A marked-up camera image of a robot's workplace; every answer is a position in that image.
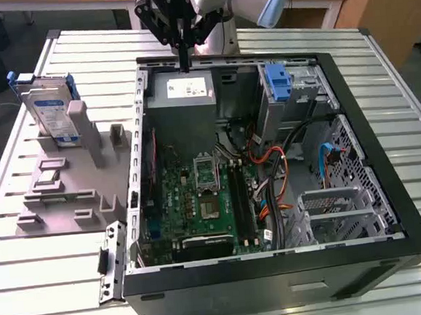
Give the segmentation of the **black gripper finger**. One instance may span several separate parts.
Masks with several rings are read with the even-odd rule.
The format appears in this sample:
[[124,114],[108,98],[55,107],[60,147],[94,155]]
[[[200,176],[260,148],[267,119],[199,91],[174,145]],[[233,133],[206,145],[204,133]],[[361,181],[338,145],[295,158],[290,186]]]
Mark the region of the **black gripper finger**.
[[135,14],[138,19],[159,42],[176,50],[180,71],[185,73],[183,38],[178,29],[177,20],[166,17],[152,0],[137,0],[136,3]]
[[183,19],[183,47],[185,57],[185,72],[191,67],[190,48],[201,45],[213,31],[213,28],[222,20],[220,12],[206,13],[198,22],[193,24],[193,18]]

